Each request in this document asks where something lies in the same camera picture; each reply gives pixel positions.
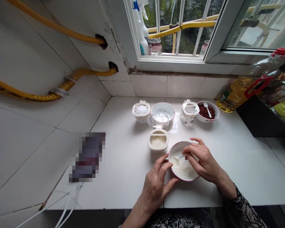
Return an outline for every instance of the woman's right hand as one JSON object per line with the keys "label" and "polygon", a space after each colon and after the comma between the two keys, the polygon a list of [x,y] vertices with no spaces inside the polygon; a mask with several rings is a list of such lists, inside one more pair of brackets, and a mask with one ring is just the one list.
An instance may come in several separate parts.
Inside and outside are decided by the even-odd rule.
{"label": "woman's right hand", "polygon": [[184,148],[182,154],[186,154],[185,159],[189,160],[198,175],[218,186],[226,197],[235,199],[237,192],[232,180],[216,162],[208,147],[206,147],[200,138],[193,137],[190,139],[197,141],[198,144],[192,143],[190,146]]}
{"label": "woman's right hand", "polygon": [[195,169],[198,175],[205,180],[218,185],[218,182],[223,178],[225,171],[216,162],[210,150],[200,138],[190,138],[197,143],[192,143],[183,150],[183,154],[186,154],[185,159],[189,160],[192,167]]}

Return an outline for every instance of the window frame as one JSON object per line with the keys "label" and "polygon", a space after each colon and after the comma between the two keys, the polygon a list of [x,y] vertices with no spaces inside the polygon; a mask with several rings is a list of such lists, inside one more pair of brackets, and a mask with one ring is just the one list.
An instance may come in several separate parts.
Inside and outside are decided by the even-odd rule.
{"label": "window frame", "polygon": [[164,54],[162,56],[141,56],[138,35],[131,13],[131,0],[106,0],[113,33],[119,50],[129,68],[152,72],[209,73],[209,74],[247,74],[249,65],[266,58],[271,50],[221,50],[236,18],[251,0],[225,0],[220,16],[214,27],[205,56],[200,58],[192,54]]}

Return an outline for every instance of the patterned sleeve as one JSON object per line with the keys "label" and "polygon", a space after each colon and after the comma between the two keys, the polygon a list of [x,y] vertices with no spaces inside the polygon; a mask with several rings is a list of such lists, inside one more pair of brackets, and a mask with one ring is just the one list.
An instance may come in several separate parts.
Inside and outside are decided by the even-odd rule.
{"label": "patterned sleeve", "polygon": [[222,196],[223,205],[227,211],[230,221],[238,228],[268,228],[268,226],[255,212],[253,207],[240,193],[237,186],[234,186],[237,190],[237,197],[234,200],[226,198],[218,189]]}

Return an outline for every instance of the spray bottle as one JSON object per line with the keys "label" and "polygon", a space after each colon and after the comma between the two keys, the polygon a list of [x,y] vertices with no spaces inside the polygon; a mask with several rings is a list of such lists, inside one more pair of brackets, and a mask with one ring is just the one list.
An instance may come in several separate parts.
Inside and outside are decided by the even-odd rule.
{"label": "spray bottle", "polygon": [[133,16],[136,25],[136,31],[138,35],[138,41],[140,46],[140,51],[142,55],[148,55],[149,53],[149,45],[143,35],[143,21],[140,20],[139,16],[139,6],[137,4],[137,0],[133,1]]}
{"label": "spray bottle", "polygon": [[140,21],[142,22],[142,33],[143,33],[143,36],[145,37],[146,40],[149,39],[149,31],[143,21],[143,17],[146,19],[146,20],[149,20],[148,19],[148,16],[147,16],[147,13],[146,13],[146,10],[145,10],[145,6],[149,4],[149,1],[148,0],[137,0],[137,3],[138,3],[138,7],[139,7],[139,18],[140,18]]}

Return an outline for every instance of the woman's left hand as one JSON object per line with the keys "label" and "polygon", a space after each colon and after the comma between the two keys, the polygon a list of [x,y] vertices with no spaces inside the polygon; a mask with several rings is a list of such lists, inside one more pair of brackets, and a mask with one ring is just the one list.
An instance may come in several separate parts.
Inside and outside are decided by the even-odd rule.
{"label": "woman's left hand", "polygon": [[165,154],[157,159],[153,168],[147,173],[142,193],[122,227],[143,227],[179,180],[172,178],[164,185],[166,172],[173,166],[165,160],[167,157],[168,154]]}

